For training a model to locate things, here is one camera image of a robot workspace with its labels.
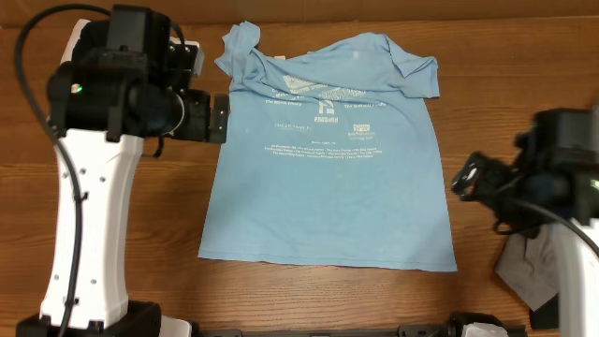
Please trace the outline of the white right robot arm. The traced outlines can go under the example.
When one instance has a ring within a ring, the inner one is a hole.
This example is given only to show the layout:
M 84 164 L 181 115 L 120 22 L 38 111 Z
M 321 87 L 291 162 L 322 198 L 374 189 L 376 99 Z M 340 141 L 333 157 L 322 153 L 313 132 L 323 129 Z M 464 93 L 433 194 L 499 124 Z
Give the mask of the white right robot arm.
M 470 155 L 451 190 L 493 211 L 499 235 L 550 231 L 564 336 L 598 333 L 598 109 L 537 112 L 506 164 Z

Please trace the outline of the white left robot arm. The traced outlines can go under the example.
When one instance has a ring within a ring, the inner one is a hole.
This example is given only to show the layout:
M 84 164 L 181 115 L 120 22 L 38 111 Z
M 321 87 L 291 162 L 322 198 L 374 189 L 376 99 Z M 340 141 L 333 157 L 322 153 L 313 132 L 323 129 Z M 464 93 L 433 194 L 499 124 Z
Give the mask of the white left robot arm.
M 59 169 L 51 279 L 20 336 L 196 336 L 196 322 L 131 300 L 124 275 L 129 203 L 148 138 L 222 144 L 229 99 L 193 90 L 203 51 L 180 26 L 146 7 L 116 5 L 79 22 L 51 76 L 48 112 L 33 112 Z M 101 38 L 94 41 L 91 30 Z

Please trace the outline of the light blue t-shirt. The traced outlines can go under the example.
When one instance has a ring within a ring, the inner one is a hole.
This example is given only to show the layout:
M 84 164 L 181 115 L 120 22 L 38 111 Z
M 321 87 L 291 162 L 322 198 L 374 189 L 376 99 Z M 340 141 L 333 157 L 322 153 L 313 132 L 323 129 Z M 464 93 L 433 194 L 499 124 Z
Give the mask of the light blue t-shirt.
M 285 59 L 260 36 L 232 26 L 216 61 L 230 116 L 199 256 L 455 271 L 435 58 L 365 33 Z

